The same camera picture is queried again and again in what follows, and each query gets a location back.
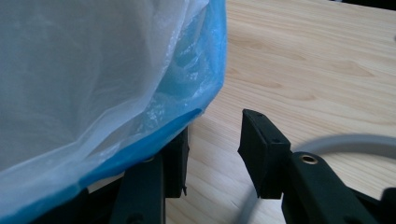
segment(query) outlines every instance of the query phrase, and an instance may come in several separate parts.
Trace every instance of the wooden table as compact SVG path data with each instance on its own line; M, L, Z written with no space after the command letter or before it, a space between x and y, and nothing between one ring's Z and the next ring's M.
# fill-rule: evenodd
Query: wooden table
M339 133L396 137L396 11L326 0L228 0L225 84L191 125L188 196L167 223L233 223L252 183L237 154L241 111L265 114L291 141ZM379 198L396 186L390 159L325 159L347 185ZM251 223L283 223L279 201Z

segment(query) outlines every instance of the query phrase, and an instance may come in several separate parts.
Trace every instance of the gray cable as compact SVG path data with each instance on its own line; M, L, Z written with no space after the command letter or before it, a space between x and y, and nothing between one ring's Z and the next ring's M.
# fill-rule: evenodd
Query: gray cable
M319 138L303 144L293 151L305 151L317 155L334 152L356 152L382 156L396 160L396 138L371 134L344 134ZM244 206L234 224L247 224L257 205L257 192L249 190Z

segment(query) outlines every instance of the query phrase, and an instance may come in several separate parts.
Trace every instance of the blue plastic bag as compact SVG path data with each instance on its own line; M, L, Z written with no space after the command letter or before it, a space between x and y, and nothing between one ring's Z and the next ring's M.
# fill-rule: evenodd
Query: blue plastic bag
M158 152L222 86L224 1L2 1L0 223Z

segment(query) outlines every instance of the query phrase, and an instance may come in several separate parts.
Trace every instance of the light wood surface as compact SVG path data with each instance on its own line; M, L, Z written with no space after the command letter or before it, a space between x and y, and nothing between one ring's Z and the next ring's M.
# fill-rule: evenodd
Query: light wood surface
M167 223L232 223L252 186L237 154L242 109L265 114L291 141L339 133L396 137L396 12L326 0L228 0L228 64L218 97L190 128L188 196ZM379 198L395 161L325 159L352 188ZM279 201L251 223L283 223Z

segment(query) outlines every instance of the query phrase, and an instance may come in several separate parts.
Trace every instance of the white plastic bag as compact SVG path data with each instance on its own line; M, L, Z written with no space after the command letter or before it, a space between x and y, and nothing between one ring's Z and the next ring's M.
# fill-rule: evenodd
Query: white plastic bag
M158 151L218 92L225 43L223 1L0 2L0 222Z

